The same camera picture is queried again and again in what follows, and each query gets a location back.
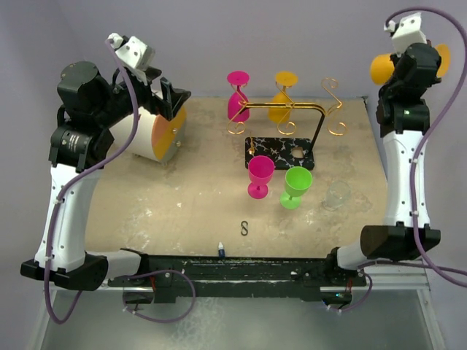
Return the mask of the orange wine glass front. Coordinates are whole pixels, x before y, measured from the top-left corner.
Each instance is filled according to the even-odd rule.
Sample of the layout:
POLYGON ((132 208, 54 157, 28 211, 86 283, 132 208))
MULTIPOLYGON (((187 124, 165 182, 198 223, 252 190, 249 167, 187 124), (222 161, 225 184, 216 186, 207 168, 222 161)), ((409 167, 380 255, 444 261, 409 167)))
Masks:
MULTIPOLYGON (((435 49, 441 57, 441 65, 437 72, 437 77, 442 78, 448 72, 451 61, 451 53, 449 47, 446 44, 436 45, 435 49)), ((378 55, 371 62, 369 74, 372 82, 375 85, 385 84, 392 76, 394 71, 394 64, 391 61, 390 56, 390 53, 378 55)))

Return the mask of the clear glass cup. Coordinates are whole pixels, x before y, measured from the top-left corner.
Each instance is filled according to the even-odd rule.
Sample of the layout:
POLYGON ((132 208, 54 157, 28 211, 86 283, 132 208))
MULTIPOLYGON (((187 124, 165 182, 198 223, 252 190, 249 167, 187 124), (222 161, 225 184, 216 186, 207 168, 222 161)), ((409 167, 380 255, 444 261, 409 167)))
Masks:
POLYGON ((342 207, 351 195, 350 186, 344 181, 332 182, 325 194, 323 207, 329 211, 335 211, 342 207))

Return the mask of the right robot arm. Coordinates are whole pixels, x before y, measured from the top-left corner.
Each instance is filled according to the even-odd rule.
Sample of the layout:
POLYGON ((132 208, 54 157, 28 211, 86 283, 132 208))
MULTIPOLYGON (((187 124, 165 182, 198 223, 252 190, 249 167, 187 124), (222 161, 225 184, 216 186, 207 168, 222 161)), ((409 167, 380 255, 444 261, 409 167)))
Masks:
POLYGON ((366 225, 359 239, 332 250, 334 261, 325 279, 341 285, 350 270, 372 260, 415 260, 420 250, 440 243, 440 230, 431 227, 425 203, 424 157, 421 145, 430 128, 430 111, 422 95, 440 83, 441 56, 430 44, 409 45, 388 56, 389 78, 383 79, 376 111, 387 158, 387 204, 381 225, 366 225))

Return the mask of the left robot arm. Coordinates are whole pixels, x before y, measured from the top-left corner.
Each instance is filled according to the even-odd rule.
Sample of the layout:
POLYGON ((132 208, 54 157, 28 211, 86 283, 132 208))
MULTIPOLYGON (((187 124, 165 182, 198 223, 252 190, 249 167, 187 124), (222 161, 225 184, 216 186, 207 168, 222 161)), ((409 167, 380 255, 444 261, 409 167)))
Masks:
POLYGON ((174 88, 161 70, 148 67, 138 80, 124 69, 121 83, 108 83, 94 63, 80 61, 61 72, 62 100, 58 127, 50 138, 51 194, 47 224, 34 258, 20 273, 68 290, 93 291, 106 279, 125 276, 134 286, 150 278, 146 254, 132 249, 86 252, 85 231, 90 202, 114 138, 110 128, 140 107, 165 122, 181 118, 188 90, 174 88))

